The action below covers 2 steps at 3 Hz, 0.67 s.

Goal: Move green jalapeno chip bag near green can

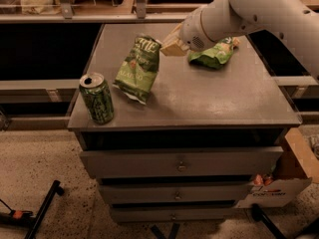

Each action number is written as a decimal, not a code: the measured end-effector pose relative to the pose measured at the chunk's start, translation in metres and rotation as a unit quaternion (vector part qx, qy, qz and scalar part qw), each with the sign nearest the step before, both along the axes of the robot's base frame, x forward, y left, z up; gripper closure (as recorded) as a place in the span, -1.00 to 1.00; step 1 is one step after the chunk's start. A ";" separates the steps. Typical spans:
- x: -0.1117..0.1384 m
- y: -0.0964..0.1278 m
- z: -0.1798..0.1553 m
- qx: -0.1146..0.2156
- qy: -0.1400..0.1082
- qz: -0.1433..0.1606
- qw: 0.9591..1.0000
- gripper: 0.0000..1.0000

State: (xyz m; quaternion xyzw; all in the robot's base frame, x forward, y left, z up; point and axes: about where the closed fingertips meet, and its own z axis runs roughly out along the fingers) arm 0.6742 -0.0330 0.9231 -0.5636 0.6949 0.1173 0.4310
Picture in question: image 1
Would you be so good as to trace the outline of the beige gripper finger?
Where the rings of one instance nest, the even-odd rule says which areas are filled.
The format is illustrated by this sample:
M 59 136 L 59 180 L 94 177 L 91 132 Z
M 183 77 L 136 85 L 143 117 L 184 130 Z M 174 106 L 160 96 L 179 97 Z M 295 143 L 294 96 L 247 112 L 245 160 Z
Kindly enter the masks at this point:
M 169 33 L 168 37 L 170 40 L 175 40 L 180 38 L 180 30 L 182 24 L 177 24 L 174 29 Z
M 185 44 L 181 39 L 170 39 L 162 43 L 160 51 L 169 57 L 185 56 L 189 50 L 189 45 Z

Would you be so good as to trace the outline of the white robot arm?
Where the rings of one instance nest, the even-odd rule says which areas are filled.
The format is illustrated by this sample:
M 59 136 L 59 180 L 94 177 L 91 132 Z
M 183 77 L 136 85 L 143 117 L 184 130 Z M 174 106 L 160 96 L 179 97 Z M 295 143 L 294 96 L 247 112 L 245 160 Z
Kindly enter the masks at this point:
M 319 77 L 319 14 L 300 0 L 213 0 L 178 24 L 161 51 L 184 56 L 260 30 L 275 36 L 313 78 Z

